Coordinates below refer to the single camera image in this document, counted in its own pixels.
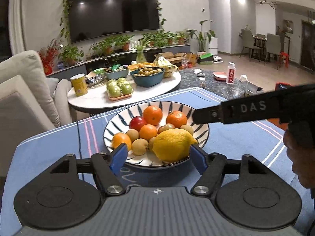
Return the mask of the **person right hand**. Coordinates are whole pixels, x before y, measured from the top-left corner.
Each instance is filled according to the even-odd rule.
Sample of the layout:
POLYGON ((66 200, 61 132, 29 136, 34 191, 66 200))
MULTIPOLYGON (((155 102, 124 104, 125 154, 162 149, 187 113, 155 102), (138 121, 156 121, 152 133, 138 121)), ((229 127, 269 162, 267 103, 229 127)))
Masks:
POLYGON ((292 171, 306 189, 314 189, 314 149, 299 146, 296 138, 286 130, 283 136, 287 156, 292 161, 292 171))

